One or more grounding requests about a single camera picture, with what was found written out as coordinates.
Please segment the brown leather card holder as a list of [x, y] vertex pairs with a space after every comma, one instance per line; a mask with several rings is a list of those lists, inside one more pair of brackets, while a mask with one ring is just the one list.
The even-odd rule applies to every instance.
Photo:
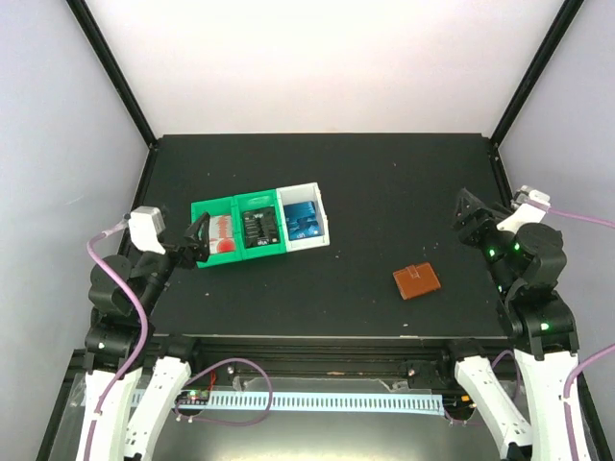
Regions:
[[393, 273], [403, 300], [414, 299], [441, 288], [441, 283], [428, 262], [409, 265]]

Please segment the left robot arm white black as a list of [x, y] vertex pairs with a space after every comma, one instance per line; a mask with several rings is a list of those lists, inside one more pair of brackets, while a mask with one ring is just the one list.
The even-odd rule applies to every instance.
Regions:
[[85, 338], [86, 410], [77, 459], [151, 459], [181, 388], [205, 375], [207, 361], [196, 353], [195, 340], [171, 336], [131, 406], [154, 332], [150, 315], [175, 270], [208, 261], [209, 222], [204, 212], [181, 243], [165, 244], [161, 211], [140, 206], [87, 242], [95, 263], [88, 291], [95, 320]]

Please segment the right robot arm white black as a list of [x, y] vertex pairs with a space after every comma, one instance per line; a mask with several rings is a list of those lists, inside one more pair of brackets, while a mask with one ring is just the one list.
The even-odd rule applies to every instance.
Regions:
[[510, 208], [487, 206], [467, 189], [456, 199], [453, 228], [462, 244], [484, 256], [529, 413], [517, 408], [471, 339], [452, 343], [436, 372], [443, 384], [466, 391], [503, 460], [590, 457], [578, 397], [576, 321], [556, 291], [567, 256], [562, 233], [543, 221], [549, 207], [549, 195], [528, 186]]

